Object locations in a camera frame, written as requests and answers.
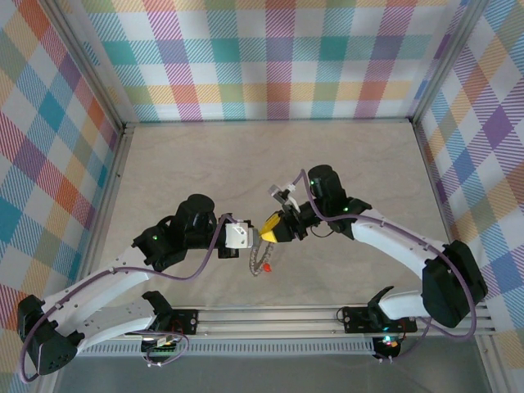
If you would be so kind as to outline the aluminium mounting rail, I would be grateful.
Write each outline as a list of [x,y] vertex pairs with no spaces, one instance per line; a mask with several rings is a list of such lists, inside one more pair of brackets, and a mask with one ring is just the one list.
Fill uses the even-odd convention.
[[[252,306],[230,308],[200,308],[195,337],[210,338],[318,338],[348,334],[355,337],[383,337],[382,333],[345,333],[336,319],[340,306]],[[68,304],[50,316],[57,331],[67,337],[73,332],[83,334],[81,347],[124,335],[129,324],[153,306],[139,299],[119,307],[104,307],[97,311],[82,311],[78,305]],[[392,337],[404,334],[418,336],[425,328],[423,321],[411,317],[418,330],[413,333],[390,333]]]

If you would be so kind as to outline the aluminium back rail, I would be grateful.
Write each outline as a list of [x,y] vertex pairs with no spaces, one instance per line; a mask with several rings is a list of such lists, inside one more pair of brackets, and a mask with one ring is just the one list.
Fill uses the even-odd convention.
[[410,118],[396,118],[396,117],[381,117],[381,118],[335,118],[335,119],[290,119],[290,120],[202,120],[202,121],[159,121],[159,122],[127,122],[125,128],[137,127],[176,127],[182,125],[222,125],[222,124],[285,124],[285,123],[299,123],[299,122],[314,122],[314,123],[331,123],[331,122],[345,122],[348,124],[412,124]]

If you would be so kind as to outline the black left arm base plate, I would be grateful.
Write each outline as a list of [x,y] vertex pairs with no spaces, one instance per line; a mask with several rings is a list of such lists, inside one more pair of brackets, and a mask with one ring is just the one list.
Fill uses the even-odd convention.
[[175,333],[193,336],[197,333],[199,312],[197,309],[153,310],[149,314],[139,314],[124,330],[124,335],[174,335]]

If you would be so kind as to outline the aluminium side rail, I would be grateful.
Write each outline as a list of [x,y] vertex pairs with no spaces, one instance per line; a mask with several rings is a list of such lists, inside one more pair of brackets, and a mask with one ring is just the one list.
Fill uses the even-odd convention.
[[111,217],[114,212],[116,199],[120,189],[121,179],[129,156],[135,126],[127,123],[121,130],[115,145],[114,159],[106,178],[100,205],[93,220],[92,231],[88,237],[88,244],[84,252],[79,270],[75,275],[74,283],[87,277],[100,266],[102,252],[109,232]]
[[[440,214],[440,221],[445,230],[444,244],[445,246],[449,246],[453,243],[454,238],[445,220],[445,210],[440,201],[440,193],[436,186],[436,177],[431,169],[431,162],[425,150],[422,135],[415,125],[413,125],[412,128],[435,198],[436,207]],[[446,261],[442,260],[440,255],[437,255],[434,260],[428,260],[427,262],[429,265],[422,271],[422,289],[424,291],[435,290],[436,293],[433,295],[426,294],[424,299],[435,301],[436,305],[443,305],[445,308],[448,305],[459,305],[468,311],[468,294],[459,282],[459,277],[454,276],[452,269]]]

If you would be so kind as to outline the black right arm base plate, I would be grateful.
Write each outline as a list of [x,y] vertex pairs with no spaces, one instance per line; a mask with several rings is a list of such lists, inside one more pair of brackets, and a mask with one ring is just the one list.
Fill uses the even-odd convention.
[[343,306],[336,318],[345,333],[413,333],[417,323],[410,318],[390,319],[383,312],[364,306]]

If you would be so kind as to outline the aluminium frame post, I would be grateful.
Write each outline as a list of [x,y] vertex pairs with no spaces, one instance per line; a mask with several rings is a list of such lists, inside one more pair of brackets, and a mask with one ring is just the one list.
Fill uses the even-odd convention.
[[416,129],[457,61],[490,0],[449,0],[425,55],[427,70],[416,79],[406,118]]
[[70,56],[79,67],[79,72],[86,79],[87,84],[92,89],[94,96],[99,101],[111,124],[119,131],[119,133],[124,133],[126,123],[118,114],[106,87],[102,83],[102,80],[99,78],[92,62],[88,58],[88,54],[86,53],[83,44],[71,28],[70,22],[67,20],[66,14],[60,8],[58,1],[38,0],[38,2],[53,26],[56,28],[56,31],[63,40]]

